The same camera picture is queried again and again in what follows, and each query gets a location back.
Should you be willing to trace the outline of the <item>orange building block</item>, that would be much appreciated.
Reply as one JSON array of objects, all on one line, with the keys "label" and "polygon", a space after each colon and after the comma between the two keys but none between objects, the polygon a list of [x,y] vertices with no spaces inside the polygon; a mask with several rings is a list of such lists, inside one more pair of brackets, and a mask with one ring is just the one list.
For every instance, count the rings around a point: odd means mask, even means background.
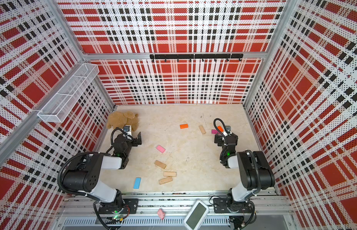
[{"label": "orange building block", "polygon": [[180,125],[180,129],[185,129],[185,128],[188,128],[188,127],[189,127],[188,124],[182,124],[182,125]]}]

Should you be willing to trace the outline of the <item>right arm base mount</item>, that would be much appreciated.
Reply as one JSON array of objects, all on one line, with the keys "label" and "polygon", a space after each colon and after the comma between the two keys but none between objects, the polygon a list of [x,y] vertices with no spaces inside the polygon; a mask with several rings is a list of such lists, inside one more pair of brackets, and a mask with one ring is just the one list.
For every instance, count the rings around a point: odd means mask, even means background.
[{"label": "right arm base mount", "polygon": [[237,202],[219,196],[211,197],[211,200],[215,213],[229,214],[230,227],[233,230],[242,230],[257,219],[255,204],[251,200]]}]

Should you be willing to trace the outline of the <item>pink building block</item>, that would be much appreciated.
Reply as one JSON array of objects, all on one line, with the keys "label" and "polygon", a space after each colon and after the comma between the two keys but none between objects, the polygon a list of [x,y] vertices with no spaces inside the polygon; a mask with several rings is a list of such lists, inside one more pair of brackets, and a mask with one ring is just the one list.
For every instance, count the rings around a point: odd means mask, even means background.
[{"label": "pink building block", "polygon": [[164,147],[160,146],[160,145],[157,145],[156,149],[161,153],[164,153],[166,151],[166,149]]}]

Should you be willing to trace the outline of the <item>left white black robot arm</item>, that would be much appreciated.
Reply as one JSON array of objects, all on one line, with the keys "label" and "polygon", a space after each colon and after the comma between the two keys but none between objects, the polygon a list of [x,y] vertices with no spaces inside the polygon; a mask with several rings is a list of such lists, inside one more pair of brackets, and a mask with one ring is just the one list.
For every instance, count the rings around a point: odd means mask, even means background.
[{"label": "left white black robot arm", "polygon": [[65,193],[95,200],[100,214],[135,214],[138,199],[124,199],[120,190],[100,180],[100,173],[103,169],[125,169],[132,148],[142,144],[141,133],[134,138],[132,127],[124,126],[114,129],[110,140],[111,146],[106,153],[83,152],[67,160],[58,173],[58,186]]}]

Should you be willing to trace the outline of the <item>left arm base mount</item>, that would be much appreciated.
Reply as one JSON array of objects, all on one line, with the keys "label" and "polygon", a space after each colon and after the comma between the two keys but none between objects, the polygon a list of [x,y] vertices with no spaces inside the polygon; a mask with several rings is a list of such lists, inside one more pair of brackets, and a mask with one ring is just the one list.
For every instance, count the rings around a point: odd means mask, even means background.
[{"label": "left arm base mount", "polygon": [[139,199],[128,198],[112,203],[93,203],[93,209],[98,221],[107,230],[118,230],[121,224],[131,215],[136,214]]}]

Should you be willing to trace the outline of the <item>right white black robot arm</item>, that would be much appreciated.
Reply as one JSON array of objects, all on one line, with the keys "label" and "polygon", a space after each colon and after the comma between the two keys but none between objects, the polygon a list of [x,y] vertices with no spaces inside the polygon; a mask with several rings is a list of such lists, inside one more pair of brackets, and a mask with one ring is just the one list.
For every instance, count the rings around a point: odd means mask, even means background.
[{"label": "right white black robot arm", "polygon": [[275,177],[262,151],[236,151],[238,136],[225,125],[223,120],[213,121],[215,134],[214,143],[222,148],[219,156],[220,163],[227,169],[239,169],[240,183],[229,189],[226,201],[215,200],[220,206],[226,204],[229,212],[238,212],[246,207],[250,198],[260,191],[275,185]]}]

